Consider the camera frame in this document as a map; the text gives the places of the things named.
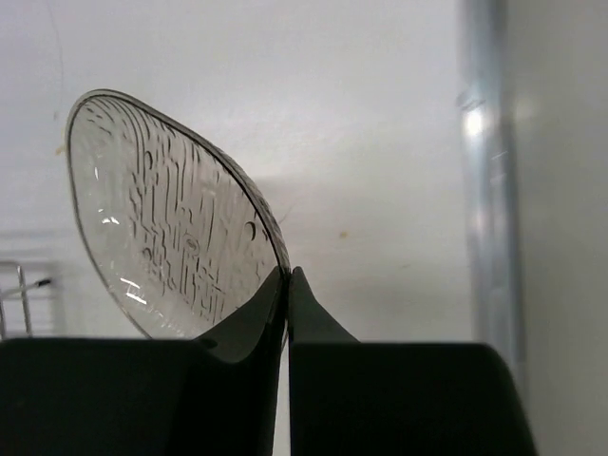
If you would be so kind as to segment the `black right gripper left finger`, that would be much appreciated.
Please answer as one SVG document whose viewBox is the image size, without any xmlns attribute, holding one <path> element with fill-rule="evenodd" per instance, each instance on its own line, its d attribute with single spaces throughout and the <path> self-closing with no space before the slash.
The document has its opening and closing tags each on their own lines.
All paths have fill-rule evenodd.
<svg viewBox="0 0 608 456">
<path fill-rule="evenodd" d="M 287 277 L 192 339 L 1 345 L 5 455 L 269 455 Z"/>
</svg>

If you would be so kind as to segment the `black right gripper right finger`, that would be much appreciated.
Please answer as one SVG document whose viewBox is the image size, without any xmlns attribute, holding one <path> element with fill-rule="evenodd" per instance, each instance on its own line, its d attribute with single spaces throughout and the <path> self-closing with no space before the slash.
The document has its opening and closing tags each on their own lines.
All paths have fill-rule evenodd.
<svg viewBox="0 0 608 456">
<path fill-rule="evenodd" d="M 534 455 L 511 373 L 473 342 L 360 342 L 315 299 L 301 269 L 289 288 L 294 455 Z"/>
</svg>

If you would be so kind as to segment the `clear glass plate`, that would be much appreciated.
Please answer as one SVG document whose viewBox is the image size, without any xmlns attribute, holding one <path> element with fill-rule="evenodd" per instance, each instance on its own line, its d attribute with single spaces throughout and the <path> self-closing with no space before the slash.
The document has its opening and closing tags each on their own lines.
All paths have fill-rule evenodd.
<svg viewBox="0 0 608 456">
<path fill-rule="evenodd" d="M 149 338 L 194 338 L 253 297 L 289 256 L 268 202 L 201 135 L 116 90 L 66 122 L 77 230 L 105 289 Z"/>
</svg>

